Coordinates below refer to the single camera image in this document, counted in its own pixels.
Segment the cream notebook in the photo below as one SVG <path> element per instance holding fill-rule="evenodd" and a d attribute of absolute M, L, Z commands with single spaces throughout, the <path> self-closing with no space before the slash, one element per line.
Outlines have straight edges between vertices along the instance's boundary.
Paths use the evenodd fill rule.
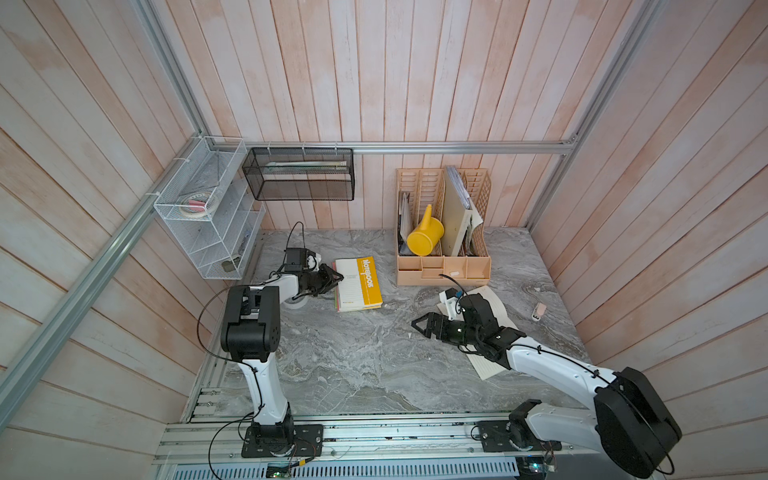
<path fill-rule="evenodd" d="M 464 351 L 481 380 L 508 370 L 505 349 L 519 338 L 499 297 L 487 286 L 439 294 L 439 314 L 431 323 L 435 337 Z"/>

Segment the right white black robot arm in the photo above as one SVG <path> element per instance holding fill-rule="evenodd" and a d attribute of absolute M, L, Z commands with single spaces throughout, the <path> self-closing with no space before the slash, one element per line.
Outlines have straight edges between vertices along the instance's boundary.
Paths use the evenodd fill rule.
<path fill-rule="evenodd" d="M 674 473 L 662 465 L 672 461 L 682 431 L 642 372 L 631 367 L 613 371 L 552 350 L 502 325 L 480 293 L 450 288 L 441 301 L 444 313 L 429 312 L 412 321 L 419 334 L 537 378 L 581 405 L 560 408 L 529 399 L 505 420 L 481 421 L 473 437 L 484 452 L 527 455 L 524 473 L 535 478 L 546 476 L 565 444 L 603 453 L 636 478 Z"/>

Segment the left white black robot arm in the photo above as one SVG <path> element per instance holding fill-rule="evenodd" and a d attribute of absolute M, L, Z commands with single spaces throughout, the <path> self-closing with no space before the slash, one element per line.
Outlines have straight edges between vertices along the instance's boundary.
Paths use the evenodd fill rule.
<path fill-rule="evenodd" d="M 258 284 L 228 292 L 221 325 L 221 349 L 240 367 L 253 413 L 243 436 L 244 458 L 287 457 L 297 467 L 322 452 L 323 426 L 297 426 L 279 380 L 276 352 L 281 307 L 301 307 L 338 286 L 344 276 L 307 248 L 287 248 L 283 263 Z"/>

